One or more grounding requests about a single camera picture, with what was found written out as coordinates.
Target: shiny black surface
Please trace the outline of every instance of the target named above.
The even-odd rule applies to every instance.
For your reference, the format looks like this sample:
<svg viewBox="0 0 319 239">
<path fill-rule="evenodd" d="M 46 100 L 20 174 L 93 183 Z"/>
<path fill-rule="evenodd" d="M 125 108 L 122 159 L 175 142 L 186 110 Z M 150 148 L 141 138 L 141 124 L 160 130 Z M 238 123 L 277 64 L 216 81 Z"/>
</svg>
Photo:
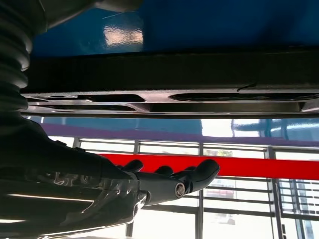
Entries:
<svg viewBox="0 0 319 239">
<path fill-rule="evenodd" d="M 0 237 L 69 235 L 127 223 L 141 201 L 136 180 L 23 167 L 2 171 Z"/>
</svg>

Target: blue painted surface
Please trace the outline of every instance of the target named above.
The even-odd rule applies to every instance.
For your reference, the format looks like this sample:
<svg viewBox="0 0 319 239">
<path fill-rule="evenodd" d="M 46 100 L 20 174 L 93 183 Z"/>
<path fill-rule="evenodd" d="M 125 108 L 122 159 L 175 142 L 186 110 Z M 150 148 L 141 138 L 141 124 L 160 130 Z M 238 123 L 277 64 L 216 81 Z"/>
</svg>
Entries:
<svg viewBox="0 0 319 239">
<path fill-rule="evenodd" d="M 33 54 L 70 56 L 245 45 L 318 45 L 317 0 L 144 0 L 91 9 L 38 36 Z"/>
<path fill-rule="evenodd" d="M 319 146 L 319 118 L 116 119 L 32 117 L 50 136 L 277 146 Z"/>
</svg>

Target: bolt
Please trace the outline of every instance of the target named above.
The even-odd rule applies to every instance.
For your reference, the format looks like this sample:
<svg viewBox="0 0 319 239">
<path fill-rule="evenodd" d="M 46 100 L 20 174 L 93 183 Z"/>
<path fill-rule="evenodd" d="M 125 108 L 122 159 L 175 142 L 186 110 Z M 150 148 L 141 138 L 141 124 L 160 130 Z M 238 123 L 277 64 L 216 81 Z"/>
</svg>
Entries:
<svg viewBox="0 0 319 239">
<path fill-rule="evenodd" d="M 185 193 L 185 186 L 183 183 L 178 183 L 175 188 L 175 194 L 178 198 L 181 198 Z"/>
<path fill-rule="evenodd" d="M 147 194 L 146 193 L 138 193 L 138 194 L 138 199 L 138 200 L 143 200 L 143 199 L 144 199 L 146 197 L 147 197 Z"/>
</svg>

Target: black metal component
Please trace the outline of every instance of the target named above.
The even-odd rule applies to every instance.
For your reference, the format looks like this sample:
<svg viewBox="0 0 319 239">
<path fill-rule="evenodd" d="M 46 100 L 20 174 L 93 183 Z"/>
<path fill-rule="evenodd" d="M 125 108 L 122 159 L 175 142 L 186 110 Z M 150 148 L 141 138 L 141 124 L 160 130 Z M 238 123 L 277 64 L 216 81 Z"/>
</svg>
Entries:
<svg viewBox="0 0 319 239">
<path fill-rule="evenodd" d="M 173 174 L 174 171 L 171 167 L 169 167 L 169 166 L 163 166 L 163 167 L 160 167 L 160 168 L 157 169 L 154 173 L 170 176 L 170 175 Z"/>
<path fill-rule="evenodd" d="M 319 97 L 317 49 L 232 51 L 34 58 L 26 72 L 33 81 L 23 91 L 31 99 L 25 113 L 243 118 L 318 111 L 313 103 Z"/>
</svg>

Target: red lift arm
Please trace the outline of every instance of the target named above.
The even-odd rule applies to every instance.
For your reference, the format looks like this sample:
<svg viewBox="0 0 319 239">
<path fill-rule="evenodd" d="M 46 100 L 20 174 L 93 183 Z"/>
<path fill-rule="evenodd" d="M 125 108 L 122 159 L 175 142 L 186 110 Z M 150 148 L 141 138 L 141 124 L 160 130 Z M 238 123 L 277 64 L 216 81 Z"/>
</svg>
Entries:
<svg viewBox="0 0 319 239">
<path fill-rule="evenodd" d="M 142 172 L 154 172 L 162 166 L 169 166 L 174 172 L 179 172 L 190 166 L 198 166 L 206 159 L 213 159 L 221 167 L 219 176 L 319 180 L 319 162 L 315 161 L 206 156 L 119 154 L 102 154 L 101 156 L 104 156 L 115 165 L 121 166 L 138 159 L 144 165 Z"/>
</svg>

